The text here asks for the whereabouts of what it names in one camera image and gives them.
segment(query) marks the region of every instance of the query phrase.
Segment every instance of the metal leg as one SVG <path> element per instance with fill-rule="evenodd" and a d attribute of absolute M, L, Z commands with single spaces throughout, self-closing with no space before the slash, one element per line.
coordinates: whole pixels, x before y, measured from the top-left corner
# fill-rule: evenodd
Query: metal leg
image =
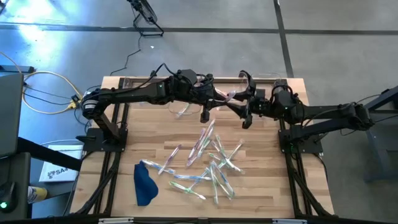
<path fill-rule="evenodd" d="M 17 152 L 29 152 L 32 157 L 73 170 L 80 170 L 81 160 L 64 153 L 48 149 L 24 138 L 18 137 Z"/>
<path fill-rule="evenodd" d="M 370 143 L 370 147 L 376 156 L 377 163 L 381 169 L 378 174 L 366 174 L 364 177 L 365 182 L 372 182 L 375 180 L 396 179 L 398 178 L 398 171 L 394 170 L 388 155 L 387 149 L 381 149 L 377 146 L 377 136 L 371 130 L 366 131 L 366 136 Z"/>

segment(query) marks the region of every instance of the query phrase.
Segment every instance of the black metal frame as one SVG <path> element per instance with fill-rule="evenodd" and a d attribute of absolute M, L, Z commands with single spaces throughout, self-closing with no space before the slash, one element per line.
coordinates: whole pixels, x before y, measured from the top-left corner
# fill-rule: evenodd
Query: black metal frame
<path fill-rule="evenodd" d="M 123 87 L 125 79 L 121 78 L 119 81 L 119 88 Z M 261 80 L 262 84 L 267 83 L 267 84 L 272 84 L 275 82 L 275 80 Z M 375 108 L 380 107 L 381 105 L 388 103 L 392 97 L 395 97 L 396 94 L 398 93 L 398 87 L 395 87 L 391 91 L 381 95 L 379 98 L 373 100 L 369 104 L 366 105 L 367 108 L 371 108 L 374 110 Z M 121 129 L 126 128 L 126 121 L 127 121 L 127 112 L 128 112 L 129 106 L 128 104 L 124 105 L 124 111 L 123 111 L 123 116 L 122 116 L 122 121 L 121 121 Z M 112 123 L 116 123 L 116 119 L 118 116 L 119 112 L 119 104 L 116 104 L 114 107 L 114 113 L 113 113 L 113 118 L 112 118 Z M 280 133 L 283 133 L 286 131 L 285 127 L 285 121 L 283 119 L 280 119 Z M 324 223 L 324 224 L 329 224 L 329 223 L 368 223 L 368 224 L 373 224 L 373 223 L 381 223 L 381 222 L 369 222 L 369 221 L 362 221 L 362 220 L 351 220 L 351 219 L 345 219 L 345 218 L 339 218 L 336 215 L 331 215 L 328 213 L 321 205 L 320 203 L 316 200 L 314 195 L 311 193 L 310 189 L 307 187 L 307 183 L 305 180 L 305 173 L 304 173 L 304 167 L 303 167 L 303 162 L 302 162 L 302 156 L 301 152 L 299 150 L 292 151 L 292 150 L 286 150 L 282 151 L 285 154 L 285 161 L 286 161 L 286 166 L 287 166 L 287 174 L 289 178 L 289 185 L 290 185 L 290 194 L 292 197 L 292 205 L 293 205 L 293 211 L 294 211 L 294 219 L 280 219 L 280 218 L 165 218 L 165 217 L 131 217 L 127 219 L 130 219 L 131 222 L 155 222 L 155 221 L 173 221 L 173 222 L 184 222 L 184 221 L 197 221 L 198 223 L 292 223 L 292 222 L 297 222 L 297 223 Z M 105 157 L 104 157 L 104 162 L 103 162 L 103 168 L 101 171 L 101 178 L 99 182 L 98 188 L 94 191 L 93 195 L 90 197 L 89 201 L 86 202 L 86 204 L 83 206 L 82 209 L 77 211 L 74 214 L 71 214 L 70 216 L 67 217 L 54 217 L 54 218 L 44 218 L 44 219 L 39 219 L 39 220 L 24 220 L 24 223 L 51 223 L 51 222 L 57 222 L 57 223 L 70 223 L 71 220 L 73 220 L 73 223 L 98 223 L 100 218 L 110 218 L 111 215 L 111 210 L 112 210 L 112 205 L 113 205 L 113 198 L 114 198 L 114 191 L 116 188 L 116 180 L 117 180 L 117 173 L 118 173 L 118 168 L 119 168 L 119 162 L 121 158 L 121 152 L 115 152 L 115 158 L 113 161 L 113 164 L 111 168 L 108 170 L 108 164 L 109 164 L 109 159 L 110 159 L 110 154 L 111 152 L 105 152 Z M 292 155 L 295 154 L 296 157 L 296 163 L 297 163 L 297 169 L 294 167 L 294 164 L 292 162 Z M 107 185 L 107 183 L 111 181 L 110 187 L 109 187 L 109 194 L 108 194 L 108 199 L 106 203 L 106 208 L 103 213 L 100 213 L 100 205 L 102 201 L 102 193 Z M 299 200 L 297 196 L 297 189 L 296 189 L 296 183 L 297 185 L 301 188 L 302 193 L 303 193 L 303 198 L 304 198 L 304 205 L 305 205 L 305 213 L 303 213 L 300 209 L 299 205 Z M 88 215 L 88 212 L 91 210 L 92 206 L 95 205 L 94 208 L 94 214 Z M 316 211 L 318 214 L 312 215 L 312 209 Z"/>
<path fill-rule="evenodd" d="M 393 89 L 384 91 L 379 97 L 366 104 L 365 107 L 370 110 L 371 114 L 383 114 L 392 116 L 398 113 L 396 110 L 397 99 L 398 86 Z M 378 108 L 391 102 L 393 102 L 394 104 L 394 110 L 377 110 Z M 398 179 L 398 171 L 394 170 L 390 162 L 390 158 L 388 155 L 389 150 L 377 146 L 378 139 L 375 136 L 374 132 L 372 132 L 372 130 L 367 130 L 366 136 L 368 138 L 369 145 L 373 150 L 374 155 L 376 156 L 380 171 L 377 174 L 366 174 L 364 177 L 364 181 L 372 182 L 375 180 Z"/>
<path fill-rule="evenodd" d="M 145 31 L 143 31 L 143 30 L 137 25 L 137 23 L 138 23 L 138 21 L 139 21 L 140 18 L 141 18 L 141 14 L 138 14 L 138 16 L 136 16 L 136 17 L 134 18 L 134 21 L 132 22 L 132 25 L 134 26 L 134 28 L 136 28 L 136 30 L 139 32 L 139 34 L 140 34 L 141 36 L 143 36 L 143 37 L 163 37 L 164 30 L 163 30 L 154 20 L 151 20 L 150 22 L 153 23 L 153 24 L 161 31 L 161 33 L 160 33 L 160 34 L 145 34 L 145 33 L 144 33 Z"/>
<path fill-rule="evenodd" d="M 81 167 L 81 160 L 51 150 L 21 137 L 18 137 L 17 153 L 18 152 L 28 152 L 33 158 L 77 171 L 79 171 Z"/>

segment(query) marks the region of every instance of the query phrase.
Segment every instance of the white cable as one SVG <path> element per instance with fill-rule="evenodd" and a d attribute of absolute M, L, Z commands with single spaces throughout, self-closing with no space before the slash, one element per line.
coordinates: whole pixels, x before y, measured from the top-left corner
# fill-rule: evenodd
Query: white cable
<path fill-rule="evenodd" d="M 46 144 L 51 144 L 51 143 L 56 143 L 56 142 L 65 142 L 65 141 L 79 141 L 80 142 L 80 140 L 77 140 L 77 139 L 64 139 L 64 140 L 49 141 L 49 142 L 46 142 L 46 143 L 43 143 L 43 144 L 40 144 L 40 145 L 44 146 Z"/>
<path fill-rule="evenodd" d="M 3 56 L 5 56 L 8 60 L 10 60 L 10 61 L 15 65 L 15 67 L 18 69 L 18 72 L 19 72 L 20 74 L 22 74 L 22 72 L 21 72 L 21 70 L 20 70 L 18 64 L 15 63 L 15 61 L 13 61 L 13 59 L 11 59 L 10 57 L 8 57 L 8 56 L 7 56 L 5 53 L 3 53 L 3 52 L 0 52 L 0 54 L 3 55 Z M 82 95 L 80 94 L 80 92 L 77 90 L 77 88 L 74 86 L 73 83 L 71 83 L 66 77 L 64 77 L 64 76 L 62 76 L 62 75 L 59 75 L 59 74 L 57 74 L 57 73 L 54 73 L 54 72 L 48 72 L 48 71 L 38 71 L 38 72 L 34 72 L 34 73 L 31 73 L 31 74 L 25 75 L 24 81 L 26 81 L 26 80 L 27 80 L 29 77 L 31 77 L 32 75 L 36 75 L 36 74 L 40 74 L 40 73 L 47 73 L 47 74 L 51 74 L 51 75 L 56 75 L 56 76 L 58 76 L 58 77 L 64 79 L 64 80 L 67 81 L 67 83 L 73 88 L 73 90 L 77 93 L 77 96 L 79 97 L 79 99 L 82 99 Z M 25 100 L 25 94 L 24 94 L 24 93 L 25 93 L 25 90 L 26 90 L 26 89 L 24 89 L 24 90 L 22 91 L 22 101 L 25 103 L 25 105 L 26 105 L 28 108 L 30 108 L 30 109 L 33 110 L 33 111 L 36 111 L 36 112 L 42 113 L 42 114 L 59 114 L 59 113 L 65 112 L 65 111 L 67 111 L 67 110 L 69 110 L 69 109 L 72 109 L 72 107 L 71 107 L 72 102 L 71 102 L 70 105 L 68 105 L 64 110 L 61 110 L 61 111 L 56 111 L 56 112 L 45 112 L 45 111 L 37 110 L 37 109 L 31 107 L 31 105 L 29 105 L 29 104 L 26 102 L 26 100 Z"/>

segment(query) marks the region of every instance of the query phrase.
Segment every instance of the wire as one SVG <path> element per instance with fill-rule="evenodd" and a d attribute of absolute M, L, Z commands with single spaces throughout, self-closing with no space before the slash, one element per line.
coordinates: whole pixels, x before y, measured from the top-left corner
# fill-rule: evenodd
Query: wire
<path fill-rule="evenodd" d="M 343 134 L 343 130 L 341 129 L 341 130 L 340 130 L 340 135 L 341 135 L 341 136 L 347 136 L 347 135 L 349 135 L 349 134 L 353 134 L 354 132 L 356 132 L 356 130 L 350 131 L 350 132 L 347 133 L 347 134 Z"/>
<path fill-rule="evenodd" d="M 91 123 L 90 123 L 90 120 L 88 120 L 87 121 L 87 123 L 85 124 L 85 133 L 87 134 L 87 127 L 89 126 L 88 124 L 90 124 L 90 126 L 91 126 Z"/>
<path fill-rule="evenodd" d="M 275 91 L 275 89 L 278 88 L 278 87 L 286 87 L 286 88 L 288 88 L 288 89 L 290 90 L 290 97 L 291 97 L 292 99 L 294 99 L 294 94 L 293 94 L 293 89 L 292 89 L 292 87 L 290 87 L 290 86 L 288 86 L 288 85 L 276 85 L 276 86 L 274 86 L 274 87 L 272 88 L 272 91 L 271 91 L 271 98 L 269 99 L 269 101 L 270 101 L 271 103 L 273 103 L 273 101 L 274 101 L 274 91 Z"/>
<path fill-rule="evenodd" d="M 380 96 L 380 94 L 376 94 L 376 95 L 371 95 L 371 96 L 365 97 L 365 98 L 363 98 L 362 100 L 357 101 L 356 103 L 362 102 L 362 101 L 364 101 L 364 100 L 367 100 L 367 99 L 372 98 L 372 97 L 375 97 L 375 96 Z"/>
<path fill-rule="evenodd" d="M 11 59 L 10 57 L 8 57 L 8 56 L 7 56 L 5 53 L 3 53 L 3 52 L 0 52 L 0 54 L 3 55 L 3 56 L 5 56 L 8 60 L 10 60 L 10 61 L 15 65 L 15 67 L 16 67 L 17 70 L 18 70 L 18 72 L 19 72 L 20 74 L 22 74 L 21 69 L 19 68 L 19 66 L 17 65 L 17 63 L 15 63 L 15 61 L 13 61 L 13 59 Z"/>
<path fill-rule="evenodd" d="M 77 122 L 79 122 L 81 125 L 86 125 L 85 123 L 83 123 L 83 122 L 81 122 L 80 120 L 79 120 L 79 118 L 77 118 L 77 116 L 76 116 L 76 110 L 78 109 L 78 107 L 76 107 L 75 108 L 75 111 L 73 112 L 73 114 L 75 115 L 75 119 L 77 120 Z"/>
<path fill-rule="evenodd" d="M 75 87 L 67 78 L 65 78 L 64 76 L 59 75 L 59 74 L 57 74 L 57 73 L 54 73 L 54 72 L 48 72 L 48 71 L 38 71 L 38 72 L 34 72 L 34 73 L 31 73 L 31 74 L 25 75 L 24 81 L 26 81 L 28 78 L 30 78 L 30 77 L 33 76 L 33 75 L 42 74 L 42 73 L 47 73 L 47 74 L 55 75 L 55 76 L 58 76 L 58 77 L 64 79 L 64 80 L 74 89 L 74 91 L 75 91 L 76 94 L 78 95 L 79 99 L 82 98 L 82 96 L 81 96 L 81 94 L 79 93 L 79 91 L 76 89 L 76 87 Z M 22 95 L 22 101 L 25 103 L 25 105 L 26 105 L 28 108 L 32 109 L 33 111 L 36 111 L 36 112 L 42 113 L 42 114 L 59 114 L 59 113 L 63 113 L 63 112 L 65 112 L 65 111 L 69 110 L 69 109 L 72 109 L 72 108 L 73 108 L 72 105 L 75 104 L 74 102 L 71 102 L 71 103 L 70 103 L 70 106 L 67 106 L 64 110 L 61 110 L 61 111 L 56 111 L 56 112 L 40 111 L 40 110 L 37 110 L 37 109 L 31 107 L 31 105 L 29 105 L 29 104 L 26 102 L 26 100 L 25 100 L 25 90 L 23 90 L 22 93 L 23 93 L 23 95 Z"/>
<path fill-rule="evenodd" d="M 41 99 L 41 98 L 36 97 L 36 96 L 29 95 L 29 94 L 27 94 L 27 93 L 23 93 L 23 94 L 26 95 L 26 96 L 29 96 L 29 97 L 32 97 L 32 98 L 35 98 L 35 99 L 44 101 L 44 102 L 46 102 L 46 103 L 54 104 L 54 105 L 61 105 L 61 106 L 62 106 L 62 105 L 69 105 L 69 104 L 70 104 L 70 103 L 54 103 L 54 102 L 51 102 L 51 101 L 48 101 L 48 100 Z"/>
<path fill-rule="evenodd" d="M 123 67 L 123 68 L 120 68 L 120 69 L 117 69 L 117 70 L 111 72 L 111 73 L 109 74 L 109 76 L 112 76 L 113 73 L 120 72 L 121 70 L 127 69 L 127 64 L 129 63 L 129 57 L 130 57 L 130 56 L 133 56 L 133 55 L 135 55 L 136 53 L 138 53 L 138 52 L 141 51 L 141 45 L 140 45 L 141 37 L 142 37 L 142 36 L 140 36 L 140 37 L 138 38 L 138 50 L 135 51 L 135 52 L 133 52 L 133 53 L 131 53 L 131 54 L 129 54 L 129 55 L 127 56 L 127 58 L 126 58 L 126 63 L 124 63 L 124 67 Z"/>
<path fill-rule="evenodd" d="M 305 119 L 304 104 L 303 104 L 303 102 L 302 102 L 300 99 L 298 99 L 298 98 L 297 98 L 297 101 L 301 104 L 301 108 L 302 108 L 303 116 L 302 116 L 302 119 L 301 119 L 300 127 L 303 128 L 303 123 L 304 123 L 304 119 Z"/>
<path fill-rule="evenodd" d="M 64 98 L 64 99 L 70 100 L 70 98 L 68 98 L 68 97 L 66 97 L 66 96 L 59 96 L 59 95 L 56 95 L 56 94 L 47 93 L 47 92 L 45 92 L 45 91 L 33 89 L 32 87 L 29 87 L 29 86 L 24 86 L 24 87 L 25 87 L 25 88 L 28 88 L 28 89 L 31 89 L 31 90 L 33 90 L 33 91 L 40 92 L 40 93 L 45 93 L 45 94 L 48 94 L 48 95 L 51 95 L 51 96 L 56 96 L 56 97 L 59 97 L 59 98 Z"/>
<path fill-rule="evenodd" d="M 309 119 L 309 120 L 304 124 L 304 127 L 303 127 L 303 128 L 307 127 L 307 125 L 309 124 L 309 122 L 311 122 L 311 121 L 314 120 L 315 118 L 317 118 L 317 117 L 319 117 L 319 116 L 321 116 L 321 115 L 323 115 L 323 114 L 325 114 L 325 113 L 330 113 L 330 112 L 334 112 L 334 111 L 343 110 L 343 109 L 345 109 L 345 108 L 351 106 L 352 104 L 354 104 L 354 103 L 350 103 L 350 104 L 348 104 L 348 105 L 346 105 L 346 106 L 344 106 L 344 107 L 342 107 L 342 108 L 327 110 L 327 111 L 318 113 L 317 115 L 315 115 L 315 116 L 313 116 L 311 119 Z"/>
<path fill-rule="evenodd" d="M 166 63 L 162 63 L 162 64 L 156 69 L 156 71 L 152 71 L 152 72 L 151 72 L 149 78 L 148 78 L 147 80 L 145 80 L 143 83 L 141 83 L 140 85 L 138 85 L 138 86 L 136 86 L 136 87 L 134 87 L 134 88 L 125 89 L 124 91 L 119 91 L 118 93 L 127 93 L 127 92 L 134 91 L 134 90 L 137 90 L 137 89 L 141 88 L 141 87 L 144 86 L 146 83 L 148 83 L 149 81 L 151 81 L 151 80 L 157 75 L 157 72 L 158 72 L 163 66 L 164 66 L 164 67 L 167 69 L 167 71 L 168 71 L 169 73 L 171 73 L 172 75 L 177 75 L 176 73 L 172 72 L 172 71 L 168 68 L 168 66 L 166 65 Z M 92 98 L 94 98 L 94 97 L 96 97 L 96 96 L 103 96 L 103 95 L 109 95 L 109 94 L 114 94 L 114 93 L 113 93 L 113 92 L 98 93 L 98 94 L 96 94 L 96 95 L 93 95 L 93 96 L 90 96 L 90 97 L 84 99 L 84 100 L 81 102 L 81 105 L 84 105 L 84 102 L 86 102 L 87 100 L 92 99 Z"/>
<path fill-rule="evenodd" d="M 67 210 L 68 210 L 68 207 L 69 207 L 69 203 L 70 203 L 70 199 L 72 198 L 72 193 L 73 193 L 73 190 L 75 189 L 75 186 L 77 184 L 77 180 L 78 180 L 79 175 L 80 175 L 80 172 L 77 173 L 75 181 L 72 184 L 72 188 L 70 189 L 67 205 L 65 206 L 65 209 L 62 212 L 62 216 L 65 216 L 65 214 L 67 213 Z"/>
<path fill-rule="evenodd" d="M 95 87 L 101 87 L 101 85 L 95 85 L 95 86 L 89 87 L 89 88 L 87 88 L 86 91 L 88 91 L 89 89 L 95 88 Z"/>
<path fill-rule="evenodd" d="M 385 120 L 390 119 L 390 118 L 395 118 L 396 116 L 398 116 L 398 114 L 393 115 L 393 116 L 390 116 L 390 117 L 388 117 L 388 118 L 380 119 L 380 120 L 378 120 L 378 121 L 375 121 L 375 123 L 380 122 L 380 121 L 385 121 Z"/>
<path fill-rule="evenodd" d="M 323 161 L 323 159 L 316 153 L 313 153 L 313 155 L 315 157 L 317 157 L 319 159 L 319 161 L 321 161 L 323 168 L 325 170 L 325 176 L 326 176 L 326 181 L 329 182 L 329 178 L 328 178 L 328 169 L 326 168 L 325 162 Z"/>

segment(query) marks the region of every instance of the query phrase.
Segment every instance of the black cable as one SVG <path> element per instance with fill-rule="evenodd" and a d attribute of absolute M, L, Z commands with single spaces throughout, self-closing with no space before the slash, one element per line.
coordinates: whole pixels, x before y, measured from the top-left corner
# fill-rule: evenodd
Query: black cable
<path fill-rule="evenodd" d="M 90 124 L 90 126 L 91 126 L 91 123 L 90 123 L 90 120 L 88 120 L 87 121 L 87 123 L 85 124 L 85 133 L 87 134 L 87 127 L 89 126 L 88 124 Z"/>
<path fill-rule="evenodd" d="M 288 89 L 290 90 L 290 97 L 291 97 L 292 99 L 294 99 L 294 94 L 293 94 L 293 89 L 292 89 L 292 87 L 290 87 L 290 86 L 288 86 L 288 85 L 276 85 L 276 86 L 274 86 L 274 87 L 272 88 L 272 91 L 271 91 L 271 98 L 269 99 L 269 101 L 270 101 L 271 103 L 273 103 L 273 101 L 274 101 L 274 91 L 275 91 L 275 89 L 278 88 L 278 87 L 286 87 L 286 88 L 288 88 Z"/>
<path fill-rule="evenodd" d="M 395 118 L 396 116 L 398 116 L 398 114 L 393 115 L 393 116 L 390 116 L 390 117 L 388 117 L 388 118 L 380 119 L 380 120 L 378 120 L 378 121 L 375 121 L 375 123 L 380 122 L 380 121 L 384 121 L 384 120 L 387 120 L 387 119 L 390 119 L 390 118 Z"/>
<path fill-rule="evenodd" d="M 127 124 L 127 122 L 125 122 L 125 121 L 119 121 L 119 122 L 117 122 L 116 124 L 121 124 L 121 123 L 125 124 L 126 127 L 129 125 L 129 124 Z"/>
<path fill-rule="evenodd" d="M 325 176 L 326 176 L 326 181 L 329 182 L 329 178 L 328 178 L 328 169 L 326 168 L 325 162 L 323 161 L 323 159 L 316 153 L 313 153 L 313 155 L 315 157 L 317 157 L 319 159 L 319 161 L 321 161 L 323 168 L 325 170 Z"/>
<path fill-rule="evenodd" d="M 32 87 L 29 87 L 29 86 L 24 86 L 24 87 L 25 87 L 25 88 L 28 88 L 28 89 L 31 89 L 31 90 L 33 90 L 33 91 L 37 91 L 37 92 L 39 92 L 39 93 L 45 93 L 45 94 L 48 94 L 48 95 L 51 95 L 51 96 L 56 96 L 56 97 L 59 97 L 59 98 L 64 98 L 64 99 L 70 100 L 70 98 L 69 98 L 69 97 L 66 97 L 66 96 L 60 96 L 60 95 L 56 95 L 56 94 L 52 94 L 52 93 L 47 93 L 46 91 L 36 90 L 36 89 L 34 89 L 34 88 L 32 88 Z"/>
<path fill-rule="evenodd" d="M 356 103 L 362 102 L 362 101 L 364 101 L 364 100 L 367 100 L 367 99 L 372 98 L 372 97 L 375 97 L 375 96 L 380 96 L 380 94 L 367 96 L 367 97 L 363 98 L 362 100 L 357 101 Z"/>
<path fill-rule="evenodd" d="M 69 203 L 70 203 L 70 199 L 72 198 L 72 194 L 73 194 L 73 189 L 75 188 L 75 185 L 77 183 L 78 177 L 79 177 L 79 174 L 76 175 L 75 181 L 73 182 L 72 188 L 70 189 L 69 197 L 68 197 L 68 200 L 67 200 L 67 205 L 65 206 L 65 209 L 62 212 L 62 216 L 63 217 L 67 213 L 67 210 L 68 210 L 68 207 L 69 207 Z"/>
<path fill-rule="evenodd" d="M 88 91 L 89 89 L 95 88 L 95 87 L 101 87 L 101 85 L 95 85 L 95 86 L 89 87 L 86 91 Z"/>
<path fill-rule="evenodd" d="M 313 116 L 311 119 L 309 119 L 309 120 L 304 124 L 304 127 L 303 127 L 303 128 L 307 127 L 307 125 L 309 124 L 309 122 L 311 122 L 311 121 L 314 120 L 315 118 L 317 118 L 317 117 L 319 117 L 319 116 L 321 116 L 321 115 L 323 115 L 323 114 L 325 114 L 325 113 L 330 113 L 330 112 L 334 112 L 334 111 L 343 110 L 343 109 L 345 109 L 345 108 L 351 106 L 352 104 L 353 104 L 353 103 L 350 103 L 350 104 L 348 104 L 348 105 L 346 105 L 346 106 L 344 106 L 344 107 L 342 107 L 342 108 L 327 110 L 327 111 L 318 113 L 317 115 L 315 115 L 315 116 Z"/>
<path fill-rule="evenodd" d="M 301 119 L 300 127 L 303 128 L 303 123 L 304 123 L 304 119 L 305 119 L 304 104 L 303 104 L 303 102 L 300 99 L 297 99 L 297 101 L 301 104 L 301 107 L 302 107 L 303 116 L 302 116 L 302 119 Z"/>
<path fill-rule="evenodd" d="M 141 83 L 140 85 L 138 85 L 138 86 L 136 86 L 136 87 L 134 87 L 134 88 L 125 89 L 124 91 L 120 91 L 120 92 L 118 92 L 118 93 L 127 93 L 127 92 L 134 91 L 134 90 L 137 90 L 137 89 L 141 88 L 141 87 L 144 86 L 146 83 L 148 83 L 149 81 L 151 81 L 151 80 L 157 75 L 157 72 L 158 72 L 163 66 L 164 66 L 164 67 L 167 69 L 167 71 L 168 71 L 169 73 L 171 73 L 172 75 L 177 75 L 177 74 L 175 74 L 174 72 L 172 72 L 172 71 L 168 68 L 168 66 L 167 66 L 165 63 L 162 63 L 162 64 L 156 69 L 156 71 L 152 71 L 152 73 L 150 74 L 149 78 L 148 78 L 146 81 L 144 81 L 143 83 Z M 109 95 L 109 94 L 114 94 L 114 93 L 112 93 L 112 92 L 108 92 L 108 93 L 98 93 L 98 94 L 96 94 L 96 95 L 93 95 L 93 96 L 90 96 L 90 97 L 84 99 L 84 100 L 81 102 L 81 105 L 84 105 L 84 102 L 86 102 L 87 100 L 92 99 L 92 98 L 94 98 L 94 97 L 96 97 L 96 96 Z"/>
<path fill-rule="evenodd" d="M 81 122 L 76 115 L 76 110 L 78 109 L 78 107 L 75 108 L 75 111 L 73 112 L 73 114 L 75 115 L 75 119 L 77 120 L 77 122 L 79 122 L 81 125 L 86 125 L 85 123 Z"/>
<path fill-rule="evenodd" d="M 35 98 L 35 99 L 38 99 L 38 100 L 41 100 L 41 101 L 44 101 L 44 102 L 46 102 L 46 103 L 51 103 L 51 104 L 54 104 L 54 105 L 69 105 L 70 103 L 54 103 L 54 102 L 51 102 L 51 101 L 47 101 L 47 100 L 43 100 L 43 99 L 41 99 L 41 98 L 39 98 L 39 97 L 36 97 L 36 96 L 31 96 L 31 95 L 29 95 L 29 94 L 27 94 L 27 93 L 23 93 L 25 96 L 29 96 L 29 97 L 32 97 L 32 98 Z"/>
<path fill-rule="evenodd" d="M 127 64 L 129 63 L 129 57 L 130 57 L 130 56 L 133 56 L 133 55 L 135 55 L 136 53 L 138 53 L 138 52 L 141 51 L 141 45 L 140 45 L 141 37 L 142 37 L 142 36 L 140 36 L 140 37 L 138 38 L 138 50 L 135 51 L 135 52 L 133 52 L 133 53 L 131 53 L 131 54 L 129 54 L 129 55 L 127 56 L 127 58 L 126 58 L 126 63 L 124 63 L 124 67 L 123 67 L 123 68 L 120 68 L 120 69 L 117 69 L 117 70 L 111 72 L 111 73 L 109 74 L 109 76 L 112 76 L 113 73 L 120 72 L 121 70 L 126 69 L 126 68 L 127 68 Z"/>
<path fill-rule="evenodd" d="M 354 132 L 356 132 L 356 130 L 353 130 L 353 131 L 350 131 L 349 133 L 343 134 L 343 130 L 341 129 L 341 130 L 340 130 L 340 135 L 341 135 L 341 136 L 347 136 L 347 135 L 349 135 L 349 134 L 353 134 Z"/>

